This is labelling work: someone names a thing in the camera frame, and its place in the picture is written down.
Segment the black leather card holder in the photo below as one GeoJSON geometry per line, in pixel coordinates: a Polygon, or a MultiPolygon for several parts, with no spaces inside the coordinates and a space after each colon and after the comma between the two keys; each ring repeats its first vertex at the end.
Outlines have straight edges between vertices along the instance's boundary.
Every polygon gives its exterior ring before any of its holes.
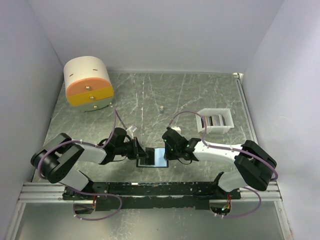
{"type": "Polygon", "coordinates": [[[146,147],[144,153],[136,160],[137,168],[168,168],[169,161],[165,159],[165,148],[146,147]]]}

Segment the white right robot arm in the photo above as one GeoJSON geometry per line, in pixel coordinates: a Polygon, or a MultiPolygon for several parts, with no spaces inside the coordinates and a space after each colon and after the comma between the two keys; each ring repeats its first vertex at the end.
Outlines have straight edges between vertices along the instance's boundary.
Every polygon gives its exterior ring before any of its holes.
{"type": "Polygon", "coordinates": [[[243,187],[265,191],[269,183],[278,177],[277,162],[252,140],[235,145],[205,142],[200,138],[188,140],[170,127],[162,135],[162,140],[164,158],[168,161],[216,161],[235,167],[234,170],[222,172],[216,177],[212,193],[218,199],[243,187]]]}

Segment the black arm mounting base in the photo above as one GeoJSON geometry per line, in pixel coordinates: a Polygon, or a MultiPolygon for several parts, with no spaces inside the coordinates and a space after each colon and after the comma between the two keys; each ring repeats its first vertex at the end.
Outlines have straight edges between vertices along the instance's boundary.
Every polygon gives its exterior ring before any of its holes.
{"type": "Polygon", "coordinates": [[[222,201],[227,197],[233,200],[241,198],[238,189],[225,192],[215,182],[95,182],[91,185],[91,192],[100,194],[93,197],[75,192],[66,187],[62,199],[66,201],[89,201],[95,203],[97,211],[116,210],[122,200],[122,209],[168,209],[194,208],[208,210],[210,201],[222,201]]]}

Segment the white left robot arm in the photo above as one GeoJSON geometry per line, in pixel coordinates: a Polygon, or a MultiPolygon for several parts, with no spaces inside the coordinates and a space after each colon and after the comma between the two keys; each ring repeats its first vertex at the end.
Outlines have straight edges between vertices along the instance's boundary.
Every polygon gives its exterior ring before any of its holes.
{"type": "Polygon", "coordinates": [[[66,133],[58,134],[30,159],[40,175],[50,183],[61,183],[75,189],[81,199],[89,199],[94,192],[94,182],[83,172],[75,168],[77,162],[91,162],[106,165],[115,156],[126,157],[129,160],[148,158],[150,155],[140,146],[136,137],[129,138],[124,128],[116,127],[109,138],[99,144],[84,143],[72,140],[66,133]]]}

